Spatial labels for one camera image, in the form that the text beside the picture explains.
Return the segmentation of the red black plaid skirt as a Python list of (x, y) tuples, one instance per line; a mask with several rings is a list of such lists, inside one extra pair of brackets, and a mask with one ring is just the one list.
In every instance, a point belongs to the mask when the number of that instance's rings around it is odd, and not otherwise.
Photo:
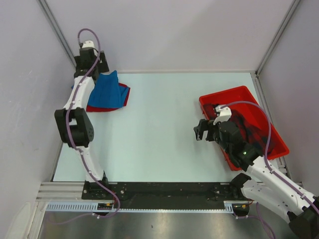
[[(211, 120), (214, 120), (216, 118), (216, 116), (214, 116), (214, 109), (216, 106), (217, 105), (213, 104), (203, 105), (204, 112), (207, 113), (208, 118)], [(237, 110), (231, 111), (232, 116), (229, 121), (234, 122), (239, 127), (243, 139), (264, 153), (268, 139), (268, 129), (266, 129), (266, 131), (262, 131), (261, 129), (247, 121), (244, 116)], [(268, 154), (272, 153), (275, 146), (276, 143), (274, 143), (273, 140), (270, 139)]]

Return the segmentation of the blue skirt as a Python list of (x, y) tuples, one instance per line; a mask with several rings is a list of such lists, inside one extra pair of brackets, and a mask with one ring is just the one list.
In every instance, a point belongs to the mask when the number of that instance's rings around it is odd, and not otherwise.
[(87, 112), (110, 112), (127, 105), (130, 87), (119, 82), (118, 72), (100, 74), (89, 97)]

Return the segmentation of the red pleated skirt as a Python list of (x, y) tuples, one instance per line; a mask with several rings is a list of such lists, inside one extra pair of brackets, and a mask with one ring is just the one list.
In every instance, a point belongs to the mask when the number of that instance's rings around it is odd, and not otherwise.
[(123, 108), (129, 100), (131, 88), (122, 83), (95, 87), (92, 91), (87, 112), (111, 112)]

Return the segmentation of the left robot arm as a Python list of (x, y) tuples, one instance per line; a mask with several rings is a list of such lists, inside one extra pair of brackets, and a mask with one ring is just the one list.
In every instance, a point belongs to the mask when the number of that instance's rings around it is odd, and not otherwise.
[(54, 117), (62, 142), (75, 151), (83, 165), (86, 174), (85, 185), (89, 189), (93, 188), (93, 194), (99, 199), (105, 199), (109, 196), (110, 186), (105, 171), (90, 145), (95, 133), (86, 112), (100, 73), (100, 52), (94, 46), (81, 43), (75, 61), (76, 72), (71, 95), (65, 106), (54, 112)]

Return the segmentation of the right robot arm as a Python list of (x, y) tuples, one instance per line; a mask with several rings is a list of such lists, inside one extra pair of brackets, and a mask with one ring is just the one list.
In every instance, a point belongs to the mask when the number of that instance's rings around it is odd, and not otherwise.
[(245, 141), (231, 121), (200, 120), (195, 137), (215, 141), (243, 172), (231, 181), (230, 195), (260, 203), (288, 223), (300, 239), (319, 237), (319, 198), (270, 165), (256, 147)]

